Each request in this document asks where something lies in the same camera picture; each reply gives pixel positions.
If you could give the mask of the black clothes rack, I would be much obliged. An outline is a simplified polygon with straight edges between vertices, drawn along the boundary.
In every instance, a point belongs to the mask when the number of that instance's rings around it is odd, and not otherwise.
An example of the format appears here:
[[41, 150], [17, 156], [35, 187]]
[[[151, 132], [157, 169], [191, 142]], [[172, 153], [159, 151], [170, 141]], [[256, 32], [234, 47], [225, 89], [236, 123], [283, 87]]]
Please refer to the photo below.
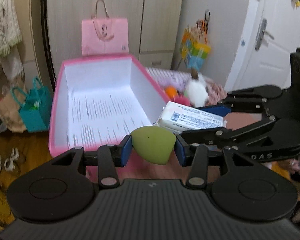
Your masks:
[[56, 76], [52, 62], [51, 50], [50, 50], [50, 40], [47, 22], [47, 0], [40, 0], [40, 10], [41, 10], [41, 24], [42, 24], [42, 36], [43, 36], [43, 46], [45, 52], [45, 59], [47, 64], [47, 70], [50, 78], [50, 83], [52, 86], [52, 91], [55, 91], [56, 87]]

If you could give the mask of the white tissue pack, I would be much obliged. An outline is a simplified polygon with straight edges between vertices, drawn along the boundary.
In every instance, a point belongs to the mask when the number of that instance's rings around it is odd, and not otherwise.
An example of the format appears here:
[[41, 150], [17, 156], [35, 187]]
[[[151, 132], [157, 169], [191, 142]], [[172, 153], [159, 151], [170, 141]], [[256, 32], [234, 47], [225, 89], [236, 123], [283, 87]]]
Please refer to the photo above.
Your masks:
[[173, 134], [183, 131], [226, 127], [222, 116], [169, 101], [154, 126]]

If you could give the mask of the white brown plush toy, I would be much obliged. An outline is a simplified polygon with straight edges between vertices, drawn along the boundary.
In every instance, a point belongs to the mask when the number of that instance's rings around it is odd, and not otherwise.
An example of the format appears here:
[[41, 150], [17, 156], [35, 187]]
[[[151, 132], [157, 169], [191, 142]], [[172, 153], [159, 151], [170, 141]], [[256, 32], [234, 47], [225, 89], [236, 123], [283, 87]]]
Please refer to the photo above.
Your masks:
[[198, 72], [193, 68], [191, 69], [191, 78], [187, 82], [184, 92], [194, 108], [204, 107], [209, 99], [206, 83], [199, 80]]

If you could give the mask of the striped cloth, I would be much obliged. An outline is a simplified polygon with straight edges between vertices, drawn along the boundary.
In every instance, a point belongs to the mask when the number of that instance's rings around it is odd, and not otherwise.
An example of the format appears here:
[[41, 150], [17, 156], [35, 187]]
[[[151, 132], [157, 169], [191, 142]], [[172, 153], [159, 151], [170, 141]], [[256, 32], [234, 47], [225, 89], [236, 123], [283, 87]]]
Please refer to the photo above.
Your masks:
[[162, 89], [172, 86], [178, 92], [183, 92], [185, 90], [186, 84], [191, 79], [190, 73], [179, 72], [176, 70], [152, 67], [147, 67], [146, 70], [147, 73]]

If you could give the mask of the white door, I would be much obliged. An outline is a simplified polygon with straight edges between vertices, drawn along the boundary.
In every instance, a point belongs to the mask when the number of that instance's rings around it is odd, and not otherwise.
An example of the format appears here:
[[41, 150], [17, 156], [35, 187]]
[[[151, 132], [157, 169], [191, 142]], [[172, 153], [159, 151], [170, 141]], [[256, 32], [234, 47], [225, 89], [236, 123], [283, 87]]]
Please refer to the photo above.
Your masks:
[[[256, 51], [256, 37], [263, 18], [268, 21], [266, 30], [275, 40], [265, 35], [261, 48]], [[300, 44], [300, 7], [295, 7], [291, 0], [263, 0], [262, 13], [257, 17], [257, 29], [251, 39], [251, 54], [233, 88], [261, 85], [288, 88], [291, 84], [290, 54]]]

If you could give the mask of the colourful paper gift bag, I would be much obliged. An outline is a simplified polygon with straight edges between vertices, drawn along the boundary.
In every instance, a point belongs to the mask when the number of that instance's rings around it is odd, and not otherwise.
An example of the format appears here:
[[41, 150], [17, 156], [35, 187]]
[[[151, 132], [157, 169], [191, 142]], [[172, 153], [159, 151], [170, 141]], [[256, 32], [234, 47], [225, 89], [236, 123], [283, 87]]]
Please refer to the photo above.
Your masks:
[[210, 51], [211, 47], [205, 41], [200, 42], [193, 31], [184, 30], [180, 44], [180, 55], [187, 68], [200, 71]]

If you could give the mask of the green makeup sponge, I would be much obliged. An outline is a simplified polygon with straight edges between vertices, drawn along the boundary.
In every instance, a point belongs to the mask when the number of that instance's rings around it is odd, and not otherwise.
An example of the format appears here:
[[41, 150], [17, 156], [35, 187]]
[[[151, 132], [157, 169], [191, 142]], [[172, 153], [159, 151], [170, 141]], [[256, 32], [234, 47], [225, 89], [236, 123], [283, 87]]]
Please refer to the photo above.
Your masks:
[[158, 126], [144, 126], [131, 134], [136, 153], [149, 163], [166, 165], [173, 151], [176, 136]]

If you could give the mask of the pink tote bag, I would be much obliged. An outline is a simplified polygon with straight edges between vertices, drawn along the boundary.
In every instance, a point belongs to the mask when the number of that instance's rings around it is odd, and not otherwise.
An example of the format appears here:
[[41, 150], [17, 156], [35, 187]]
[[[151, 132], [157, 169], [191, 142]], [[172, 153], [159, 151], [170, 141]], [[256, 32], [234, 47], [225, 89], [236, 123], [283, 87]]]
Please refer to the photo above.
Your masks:
[[104, 0], [96, 0], [96, 3], [100, 2], [104, 5], [105, 18], [93, 17], [82, 21], [82, 55], [128, 54], [128, 19], [111, 18]]

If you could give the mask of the pink floral fabric scrunchie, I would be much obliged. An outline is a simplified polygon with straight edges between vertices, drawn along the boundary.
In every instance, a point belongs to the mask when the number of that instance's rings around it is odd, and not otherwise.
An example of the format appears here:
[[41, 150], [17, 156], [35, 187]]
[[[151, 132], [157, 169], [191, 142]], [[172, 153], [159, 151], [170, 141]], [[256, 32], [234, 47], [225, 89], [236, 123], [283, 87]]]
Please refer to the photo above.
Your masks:
[[206, 106], [216, 105], [219, 101], [227, 97], [227, 92], [221, 85], [208, 78], [205, 79], [205, 82], [206, 90], [209, 96]]

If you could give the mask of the grey wooden wardrobe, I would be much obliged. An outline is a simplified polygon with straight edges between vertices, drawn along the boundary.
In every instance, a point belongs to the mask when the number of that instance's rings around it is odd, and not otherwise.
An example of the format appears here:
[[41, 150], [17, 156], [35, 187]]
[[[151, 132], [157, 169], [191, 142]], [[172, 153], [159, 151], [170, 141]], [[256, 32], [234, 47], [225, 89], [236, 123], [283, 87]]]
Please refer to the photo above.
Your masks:
[[145, 67], [170, 69], [182, 0], [46, 0], [55, 74], [64, 60], [80, 57], [81, 24], [92, 17], [128, 20], [129, 52]]

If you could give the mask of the teal gift bag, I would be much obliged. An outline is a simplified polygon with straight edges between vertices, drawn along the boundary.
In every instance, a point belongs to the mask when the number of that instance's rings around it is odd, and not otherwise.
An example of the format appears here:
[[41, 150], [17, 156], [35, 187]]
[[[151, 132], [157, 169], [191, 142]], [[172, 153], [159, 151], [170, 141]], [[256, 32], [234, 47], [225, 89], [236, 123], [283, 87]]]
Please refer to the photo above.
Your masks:
[[27, 94], [19, 87], [13, 87], [11, 94], [19, 105], [19, 115], [29, 133], [49, 129], [52, 98], [48, 87], [37, 76], [33, 78], [33, 87]]

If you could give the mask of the brown paper bag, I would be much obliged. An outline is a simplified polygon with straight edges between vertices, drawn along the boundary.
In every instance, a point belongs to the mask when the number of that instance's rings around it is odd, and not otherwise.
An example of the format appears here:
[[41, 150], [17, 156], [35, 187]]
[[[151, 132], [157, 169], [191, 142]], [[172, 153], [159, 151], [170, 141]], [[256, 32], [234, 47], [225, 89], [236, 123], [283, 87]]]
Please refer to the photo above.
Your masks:
[[7, 128], [13, 133], [23, 133], [26, 126], [19, 114], [19, 104], [11, 94], [11, 88], [18, 87], [27, 94], [24, 80], [21, 77], [16, 78], [9, 86], [3, 85], [0, 92], [0, 118]]

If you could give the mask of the pink cardboard storage box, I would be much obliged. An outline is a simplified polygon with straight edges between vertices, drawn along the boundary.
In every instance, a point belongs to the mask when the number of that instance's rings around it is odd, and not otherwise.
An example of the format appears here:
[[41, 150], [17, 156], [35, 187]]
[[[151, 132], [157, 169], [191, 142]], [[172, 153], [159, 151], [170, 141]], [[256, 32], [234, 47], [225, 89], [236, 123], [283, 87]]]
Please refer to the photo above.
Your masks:
[[50, 154], [118, 144], [135, 129], [154, 124], [168, 101], [132, 55], [64, 61], [52, 103]]

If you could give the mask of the orange plush ball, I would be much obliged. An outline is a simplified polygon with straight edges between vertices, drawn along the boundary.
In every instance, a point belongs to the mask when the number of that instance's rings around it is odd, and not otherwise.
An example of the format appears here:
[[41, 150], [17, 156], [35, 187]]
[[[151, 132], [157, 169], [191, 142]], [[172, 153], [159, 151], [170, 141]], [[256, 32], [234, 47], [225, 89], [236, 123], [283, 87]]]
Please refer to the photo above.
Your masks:
[[171, 100], [178, 96], [178, 91], [173, 86], [165, 87], [164, 91]]

